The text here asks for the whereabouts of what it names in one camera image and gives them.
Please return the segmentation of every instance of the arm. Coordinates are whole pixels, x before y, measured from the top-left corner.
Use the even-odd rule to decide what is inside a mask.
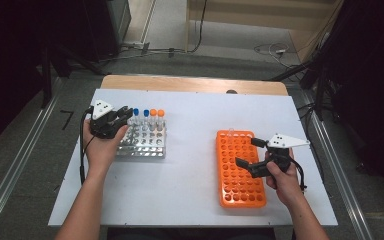
[[[89,132],[90,122],[83,127],[84,146],[93,138]],[[104,182],[114,160],[118,143],[124,137],[127,126],[118,130],[114,139],[94,138],[86,149],[89,162],[87,177],[73,206],[68,213],[56,239],[98,239]]]
[[[329,239],[301,192],[295,165],[291,163],[285,173],[273,162],[267,163],[267,168],[273,177],[267,177],[266,183],[276,189],[279,200],[288,208],[297,239]]]

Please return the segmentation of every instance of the black cable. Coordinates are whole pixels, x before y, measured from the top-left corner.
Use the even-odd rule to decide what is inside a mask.
[[[309,109],[307,110],[307,112],[305,114],[301,115],[299,117],[299,119],[303,119],[303,118],[307,117],[308,114],[312,114],[312,112],[314,111],[314,108],[315,108],[315,104],[314,103],[310,103],[310,104],[301,106],[301,107],[297,108],[297,111],[300,111],[300,110],[302,110],[304,108],[309,108]],[[334,112],[334,109],[332,108],[332,106],[322,105],[322,109],[329,110],[332,113]]]
[[[300,66],[300,65],[290,65],[289,68],[288,68],[288,67],[285,68],[284,73],[287,72],[290,68],[292,68],[292,67],[296,67],[296,66]],[[305,71],[306,71],[306,70],[310,70],[310,71],[311,71],[311,69],[306,68],[306,69],[304,69],[304,70],[302,70],[301,72],[298,72],[298,73],[301,73],[301,74],[305,75]],[[298,82],[300,82],[301,79],[302,79],[304,76],[298,77],[298,76],[297,76],[298,73],[295,73],[294,76],[297,78]],[[288,79],[289,79],[289,81],[291,81],[291,82],[297,82],[297,81],[295,81],[295,80],[292,80],[290,76],[288,77]]]
[[[86,153],[86,148],[89,146],[90,142],[93,140],[93,138],[88,142],[86,145],[86,148],[83,150],[83,126],[86,119],[86,115],[93,113],[93,107],[89,107],[82,115],[82,118],[80,120],[80,182],[83,185],[85,181],[85,166],[84,166],[84,156]]]
[[[310,104],[307,104],[307,105],[304,105],[302,107],[297,108],[297,110],[299,111],[305,107],[309,107],[307,112],[303,116],[301,116],[300,119],[305,118],[304,119],[304,124],[305,124],[304,125],[304,133],[305,133],[305,136],[307,137],[307,140],[310,142],[310,147],[312,148],[312,150],[314,152],[316,161],[319,165],[320,177],[322,179],[322,183],[324,184],[324,182],[325,182],[324,169],[323,169],[322,163],[320,161],[319,154],[317,153],[316,148],[314,147],[313,141],[311,140],[310,133],[309,133],[310,119],[311,119],[311,116],[313,115],[313,112],[314,112],[314,106],[315,106],[314,103],[310,103]]]
[[[293,162],[297,167],[298,173],[301,177],[299,187],[301,188],[301,191],[304,191],[307,188],[307,186],[304,184],[304,170],[302,169],[301,165],[294,159],[291,158],[291,162]]]
[[[198,43],[195,45],[195,48],[191,51],[187,51],[186,53],[194,53],[198,50],[199,46],[201,46],[201,41],[202,41],[202,26],[204,25],[204,16],[205,16],[205,11],[207,9],[207,1],[208,0],[205,0],[204,2],[204,8],[202,9],[202,15],[201,15],[201,23],[200,23],[200,26],[199,26],[199,39],[198,39]],[[135,48],[135,47],[131,47],[133,49],[137,49],[137,50],[143,50],[141,48]],[[147,49],[147,51],[152,51],[152,52],[161,52],[161,53],[185,53],[185,50],[184,49],[178,49],[178,48],[168,48],[168,49],[164,49],[164,48],[154,48],[154,49]],[[138,55],[138,56],[135,56],[135,57],[145,57],[145,56],[149,56],[149,55]]]

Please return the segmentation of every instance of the black curtain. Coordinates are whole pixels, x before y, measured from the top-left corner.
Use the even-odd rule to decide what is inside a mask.
[[[0,1],[0,134],[42,89],[39,24],[38,4]]]
[[[352,11],[328,55],[333,104],[357,155],[384,176],[384,1],[346,1]]]

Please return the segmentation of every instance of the gray floor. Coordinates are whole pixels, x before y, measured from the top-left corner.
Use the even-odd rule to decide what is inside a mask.
[[[148,39],[154,44],[157,42],[152,40],[152,29]],[[205,42],[203,47],[209,49],[209,45]],[[250,49],[253,54],[257,54],[253,51],[253,47]],[[241,56],[247,55],[246,51],[240,52]],[[123,53],[121,57],[132,54],[135,53]],[[293,59],[288,61],[290,64],[295,64]],[[155,74],[244,80],[269,79],[285,70],[284,66],[273,61],[270,56],[264,59],[247,59],[247,57],[232,59],[231,55],[222,55],[220,51],[216,51],[213,56],[197,53],[195,55],[179,54],[174,58],[158,54],[113,60],[102,63],[100,66],[113,74]],[[294,76],[283,82],[287,85],[288,92],[294,98],[296,105],[302,106],[305,104],[303,91],[294,82],[296,80]],[[59,91],[55,107],[0,214],[0,239],[51,239],[57,231],[55,228],[48,227],[47,222],[58,194],[58,186],[62,182],[68,161],[73,154],[82,111],[88,107],[94,90],[99,88],[102,76],[93,75],[88,70],[76,67],[70,79],[62,79],[62,81],[64,85]],[[40,112],[41,100],[42,94],[39,93],[0,137],[0,183]],[[74,111],[73,118],[65,130],[62,128],[68,116],[61,113],[61,110]],[[355,170],[359,160],[352,150],[344,128],[341,124],[334,123],[328,112],[324,115],[340,164],[357,196],[373,237],[384,239],[384,179]],[[331,239],[357,239],[349,213],[312,125],[310,125],[310,137],[320,156],[326,190],[332,196],[331,204],[339,223],[337,227],[326,228],[326,231]],[[275,231],[278,239],[291,237],[290,227],[279,227]],[[104,235],[105,227],[102,228],[102,239]]]

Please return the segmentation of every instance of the test tube rack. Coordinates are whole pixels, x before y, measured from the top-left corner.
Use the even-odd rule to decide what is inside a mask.
[[[150,124],[152,123],[131,119],[128,122],[129,128],[118,146],[117,155],[164,158],[167,136],[166,121],[162,121],[159,127],[152,127]]]
[[[264,183],[238,168],[236,157],[259,162],[257,148],[251,144],[251,131],[220,130],[216,137],[220,205],[226,208],[260,208],[266,205]]]

